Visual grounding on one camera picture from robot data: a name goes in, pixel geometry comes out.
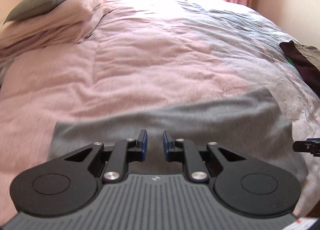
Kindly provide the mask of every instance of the metal screw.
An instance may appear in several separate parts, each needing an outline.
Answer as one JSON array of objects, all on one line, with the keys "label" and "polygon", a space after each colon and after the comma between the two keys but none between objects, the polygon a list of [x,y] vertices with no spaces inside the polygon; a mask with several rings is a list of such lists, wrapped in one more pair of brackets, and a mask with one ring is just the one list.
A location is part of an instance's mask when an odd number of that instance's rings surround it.
[{"label": "metal screw", "polygon": [[108,179],[108,180],[115,180],[115,179],[120,178],[120,174],[118,172],[114,172],[114,171],[107,172],[103,176],[105,179]]},{"label": "metal screw", "polygon": [[152,177],[151,179],[152,179],[153,181],[161,180],[161,178],[160,178],[159,176]]},{"label": "metal screw", "polygon": [[207,178],[207,173],[205,172],[202,172],[202,171],[196,171],[194,173],[191,174],[191,177],[193,179],[196,179],[196,180],[203,180],[203,179],[206,179]]}]

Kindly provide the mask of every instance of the pink duvet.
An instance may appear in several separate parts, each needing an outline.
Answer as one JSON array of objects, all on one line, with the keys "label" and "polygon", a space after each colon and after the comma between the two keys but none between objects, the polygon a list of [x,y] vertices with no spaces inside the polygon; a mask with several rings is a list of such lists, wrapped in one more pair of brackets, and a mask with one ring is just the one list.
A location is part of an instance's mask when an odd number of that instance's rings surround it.
[{"label": "pink duvet", "polygon": [[[0,225],[16,213],[12,179],[46,161],[57,121],[224,98],[264,85],[292,120],[295,140],[320,136],[319,99],[278,47],[292,38],[253,10],[214,1],[107,3],[113,11],[84,42],[24,52],[6,74]],[[298,215],[320,198],[320,159],[306,161],[309,185]]]}]

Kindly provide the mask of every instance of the black bracket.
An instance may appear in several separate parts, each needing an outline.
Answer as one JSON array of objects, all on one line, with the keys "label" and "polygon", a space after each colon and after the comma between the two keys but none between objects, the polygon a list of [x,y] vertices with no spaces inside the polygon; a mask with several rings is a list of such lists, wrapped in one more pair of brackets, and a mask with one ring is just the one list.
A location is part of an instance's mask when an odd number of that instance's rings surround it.
[{"label": "black bracket", "polygon": [[137,140],[115,146],[87,145],[19,174],[10,186],[11,199],[18,212],[41,217],[76,211],[93,200],[102,184],[124,180],[130,162],[145,160],[147,144],[142,130]]},{"label": "black bracket", "polygon": [[310,138],[306,141],[296,141],[292,146],[295,152],[310,153],[320,157],[320,138]]},{"label": "black bracket", "polygon": [[208,183],[221,204],[249,217],[277,217],[293,211],[300,184],[289,172],[231,151],[217,142],[197,147],[186,139],[163,135],[168,162],[182,163],[185,178]]}]

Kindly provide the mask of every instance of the gray blanket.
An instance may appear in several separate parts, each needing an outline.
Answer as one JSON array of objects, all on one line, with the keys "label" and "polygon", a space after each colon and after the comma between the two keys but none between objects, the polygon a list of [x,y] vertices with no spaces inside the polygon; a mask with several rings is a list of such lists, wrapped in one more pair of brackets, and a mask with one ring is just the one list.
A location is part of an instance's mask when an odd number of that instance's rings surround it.
[{"label": "gray blanket", "polygon": [[146,161],[130,164],[133,173],[181,172],[178,163],[164,160],[162,135],[205,145],[214,141],[259,158],[294,174],[303,182],[308,174],[300,153],[292,150],[292,125],[266,88],[244,95],[190,105],[119,115],[78,123],[58,122],[49,152],[56,158],[92,142],[114,145],[116,141],[137,138],[141,129],[148,132]]}]

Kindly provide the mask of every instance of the ribbed rubber surface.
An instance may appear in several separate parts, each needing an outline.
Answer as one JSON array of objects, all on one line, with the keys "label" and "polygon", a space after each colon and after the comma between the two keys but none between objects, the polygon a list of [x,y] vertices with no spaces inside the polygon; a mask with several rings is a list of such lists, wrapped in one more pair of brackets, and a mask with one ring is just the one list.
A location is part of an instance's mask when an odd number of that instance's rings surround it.
[{"label": "ribbed rubber surface", "polygon": [[218,203],[206,185],[183,175],[129,175],[104,185],[84,209],[60,218],[34,218],[20,213],[4,230],[275,230],[295,221],[292,215],[246,218]]}]

